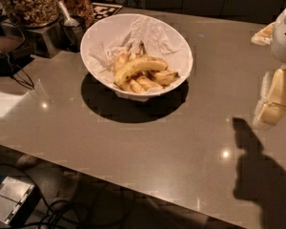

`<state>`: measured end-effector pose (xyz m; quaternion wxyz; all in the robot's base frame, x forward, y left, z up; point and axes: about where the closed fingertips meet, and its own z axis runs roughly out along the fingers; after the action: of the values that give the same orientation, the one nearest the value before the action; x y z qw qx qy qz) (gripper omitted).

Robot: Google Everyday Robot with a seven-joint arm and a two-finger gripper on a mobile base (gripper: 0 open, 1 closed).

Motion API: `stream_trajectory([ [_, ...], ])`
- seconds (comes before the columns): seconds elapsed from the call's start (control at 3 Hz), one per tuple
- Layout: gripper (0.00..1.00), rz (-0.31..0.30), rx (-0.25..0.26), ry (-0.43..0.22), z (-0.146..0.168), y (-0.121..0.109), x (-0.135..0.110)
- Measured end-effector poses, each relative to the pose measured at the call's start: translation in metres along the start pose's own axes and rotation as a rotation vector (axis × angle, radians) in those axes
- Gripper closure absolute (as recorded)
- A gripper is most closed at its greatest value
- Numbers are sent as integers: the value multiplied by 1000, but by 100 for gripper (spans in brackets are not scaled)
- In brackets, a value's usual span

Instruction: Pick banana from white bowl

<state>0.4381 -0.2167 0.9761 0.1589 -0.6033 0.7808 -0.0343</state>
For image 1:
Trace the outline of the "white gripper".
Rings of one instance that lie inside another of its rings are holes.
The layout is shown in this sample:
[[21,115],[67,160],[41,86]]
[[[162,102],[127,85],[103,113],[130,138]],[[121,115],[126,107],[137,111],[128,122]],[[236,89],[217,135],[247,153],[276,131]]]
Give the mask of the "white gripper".
[[[254,34],[251,41],[259,46],[270,46],[273,55],[286,63],[286,8],[275,22]],[[286,115],[286,66],[265,73],[257,101],[253,126],[269,130]]]

